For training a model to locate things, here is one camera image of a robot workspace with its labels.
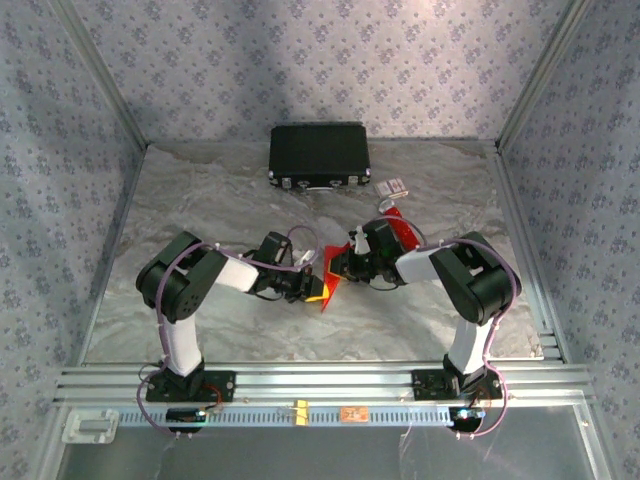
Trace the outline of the aluminium side rail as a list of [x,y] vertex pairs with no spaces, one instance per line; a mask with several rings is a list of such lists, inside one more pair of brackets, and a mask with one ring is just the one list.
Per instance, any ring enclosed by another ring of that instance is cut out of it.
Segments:
[[570,363],[566,340],[553,299],[548,292],[541,259],[530,231],[524,206],[508,162],[496,152],[493,160],[498,196],[511,235],[523,287],[531,307],[540,338],[542,356],[547,361]]
[[85,362],[85,357],[91,343],[94,325],[112,272],[113,263],[116,257],[116,249],[124,229],[124,223],[130,210],[130,205],[139,180],[147,149],[148,146],[143,145],[141,150],[135,151],[133,156],[133,166],[129,168],[129,171],[125,175],[124,186],[118,197],[113,218],[109,224],[106,240],[103,244],[102,253],[97,264],[96,276],[91,284],[89,310],[80,322],[81,330],[78,333],[78,348],[73,356],[73,366],[82,366]]

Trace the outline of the right black controller board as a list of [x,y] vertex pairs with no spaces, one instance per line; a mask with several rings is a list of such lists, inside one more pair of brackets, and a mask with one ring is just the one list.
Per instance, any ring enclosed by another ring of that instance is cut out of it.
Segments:
[[474,433],[481,428],[486,412],[476,407],[451,407],[449,415],[452,421],[452,430]]

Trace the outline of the small red white card box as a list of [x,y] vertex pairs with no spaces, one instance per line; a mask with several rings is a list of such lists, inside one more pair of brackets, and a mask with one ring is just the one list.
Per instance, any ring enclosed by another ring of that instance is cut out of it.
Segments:
[[380,198],[401,198],[407,196],[409,193],[409,190],[400,178],[376,182],[374,189]]

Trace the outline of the red glitter tube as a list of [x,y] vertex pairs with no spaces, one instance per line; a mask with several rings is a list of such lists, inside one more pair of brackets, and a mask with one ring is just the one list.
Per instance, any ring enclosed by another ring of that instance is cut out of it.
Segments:
[[391,198],[382,199],[378,211],[388,221],[405,251],[411,251],[420,246],[414,230],[403,220],[402,213]]

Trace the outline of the white plastic bracket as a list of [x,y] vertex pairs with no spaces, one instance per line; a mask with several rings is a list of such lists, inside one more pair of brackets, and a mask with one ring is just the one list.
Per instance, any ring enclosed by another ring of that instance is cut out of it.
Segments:
[[64,444],[107,445],[116,436],[120,414],[113,409],[72,409],[61,440]]

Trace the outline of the red paper sheet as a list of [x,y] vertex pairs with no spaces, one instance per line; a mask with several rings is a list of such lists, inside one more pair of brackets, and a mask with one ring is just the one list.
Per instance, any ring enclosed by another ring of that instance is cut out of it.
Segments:
[[322,299],[321,311],[324,312],[329,305],[338,285],[343,277],[339,273],[335,273],[331,269],[331,262],[340,255],[346,253],[350,249],[350,244],[346,243],[342,246],[326,245],[324,247],[324,286],[326,287],[326,295]]

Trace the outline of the black hard case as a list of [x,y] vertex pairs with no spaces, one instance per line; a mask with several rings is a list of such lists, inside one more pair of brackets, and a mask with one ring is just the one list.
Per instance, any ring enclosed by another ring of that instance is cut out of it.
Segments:
[[284,190],[363,186],[371,180],[366,127],[307,122],[271,129],[269,183]]

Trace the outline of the black controller board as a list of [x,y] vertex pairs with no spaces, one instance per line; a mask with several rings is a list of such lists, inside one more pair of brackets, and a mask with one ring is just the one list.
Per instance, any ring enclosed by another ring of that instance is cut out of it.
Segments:
[[449,415],[452,421],[452,430],[474,433],[481,428],[486,412],[476,407],[451,407]]
[[169,408],[165,421],[169,423],[204,423],[208,414],[200,408]]

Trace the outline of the aluminium frame post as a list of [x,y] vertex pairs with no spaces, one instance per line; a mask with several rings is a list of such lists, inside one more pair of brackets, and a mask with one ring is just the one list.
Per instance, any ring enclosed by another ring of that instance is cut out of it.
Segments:
[[593,3],[594,0],[567,0],[564,10],[551,30],[548,42],[496,139],[495,145],[499,154],[504,154],[512,148]]

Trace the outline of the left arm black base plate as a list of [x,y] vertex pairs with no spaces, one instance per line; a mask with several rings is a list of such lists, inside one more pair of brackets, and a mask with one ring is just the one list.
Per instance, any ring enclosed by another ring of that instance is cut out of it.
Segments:
[[234,371],[196,369],[182,377],[167,369],[151,378],[145,400],[150,403],[231,402],[235,383]]

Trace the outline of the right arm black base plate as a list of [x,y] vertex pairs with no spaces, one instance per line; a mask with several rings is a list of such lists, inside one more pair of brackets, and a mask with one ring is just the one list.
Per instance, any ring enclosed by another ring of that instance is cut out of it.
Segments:
[[444,369],[412,370],[411,386],[417,401],[503,398],[498,376],[486,369],[468,375]]

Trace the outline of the left black controller board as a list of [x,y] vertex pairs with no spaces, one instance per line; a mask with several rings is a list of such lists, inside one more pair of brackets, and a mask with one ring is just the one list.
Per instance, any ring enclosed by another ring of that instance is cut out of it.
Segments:
[[208,414],[200,408],[169,408],[165,421],[169,423],[204,423]]

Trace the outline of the aluminium mounting rail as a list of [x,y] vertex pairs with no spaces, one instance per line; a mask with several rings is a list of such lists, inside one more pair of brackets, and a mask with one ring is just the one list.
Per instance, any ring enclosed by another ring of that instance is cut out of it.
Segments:
[[[234,399],[244,404],[398,403],[412,397],[411,372],[436,362],[236,362],[211,369],[236,373]],[[588,369],[559,360],[498,360],[509,399],[518,406],[570,405],[595,399]],[[53,401],[74,406],[132,405],[139,385],[134,364],[68,367],[58,375]]]

